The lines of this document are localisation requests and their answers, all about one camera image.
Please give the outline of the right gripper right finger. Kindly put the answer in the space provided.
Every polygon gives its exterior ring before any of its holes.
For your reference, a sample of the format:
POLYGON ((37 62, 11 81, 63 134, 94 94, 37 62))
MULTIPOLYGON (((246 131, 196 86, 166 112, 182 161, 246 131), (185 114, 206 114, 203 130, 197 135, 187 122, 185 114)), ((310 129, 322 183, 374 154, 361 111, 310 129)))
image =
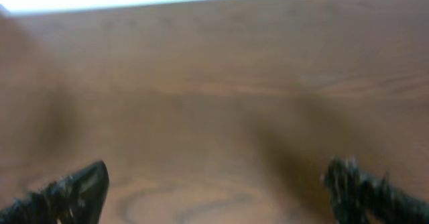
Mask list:
POLYGON ((322 175, 334 219, 340 224, 368 223, 367 213, 382 223, 428 224, 428 203, 361 169, 352 159, 333 158, 322 175))

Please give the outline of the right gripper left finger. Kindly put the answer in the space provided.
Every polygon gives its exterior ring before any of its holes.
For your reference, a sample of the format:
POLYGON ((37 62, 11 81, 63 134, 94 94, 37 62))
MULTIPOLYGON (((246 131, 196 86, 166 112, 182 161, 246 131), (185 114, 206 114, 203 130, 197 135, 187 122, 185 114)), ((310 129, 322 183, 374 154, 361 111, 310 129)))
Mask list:
POLYGON ((96 161, 1 209, 1 224, 98 224, 109 189, 106 164, 96 161))

